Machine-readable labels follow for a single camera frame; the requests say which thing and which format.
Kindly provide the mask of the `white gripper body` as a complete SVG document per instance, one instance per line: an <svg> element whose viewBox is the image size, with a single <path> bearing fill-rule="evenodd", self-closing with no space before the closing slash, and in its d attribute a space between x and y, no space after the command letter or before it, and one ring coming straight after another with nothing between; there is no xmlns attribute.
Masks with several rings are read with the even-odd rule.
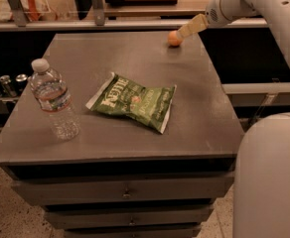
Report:
<svg viewBox="0 0 290 238"><path fill-rule="evenodd" d="M222 27L255 15L256 11L244 0L211 0L206 8L207 22L211 27Z"/></svg>

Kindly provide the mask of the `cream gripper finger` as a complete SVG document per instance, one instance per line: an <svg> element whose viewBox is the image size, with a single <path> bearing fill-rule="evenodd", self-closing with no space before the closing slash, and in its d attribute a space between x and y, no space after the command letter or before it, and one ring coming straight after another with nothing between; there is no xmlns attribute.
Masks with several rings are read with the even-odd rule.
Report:
<svg viewBox="0 0 290 238"><path fill-rule="evenodd" d="M178 31L178 37L185 39L186 37L201 32L208 27L207 17L204 14L196 15L193 19L183 25Z"/></svg>

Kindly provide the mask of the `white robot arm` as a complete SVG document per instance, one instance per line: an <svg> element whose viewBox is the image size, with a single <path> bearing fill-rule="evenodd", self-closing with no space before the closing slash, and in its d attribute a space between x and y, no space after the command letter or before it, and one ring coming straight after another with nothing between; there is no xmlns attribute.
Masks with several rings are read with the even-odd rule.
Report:
<svg viewBox="0 0 290 238"><path fill-rule="evenodd" d="M257 15L290 69L290 0L211 0L177 37ZM261 119L243 136L235 166L232 238L290 238L290 112Z"/></svg>

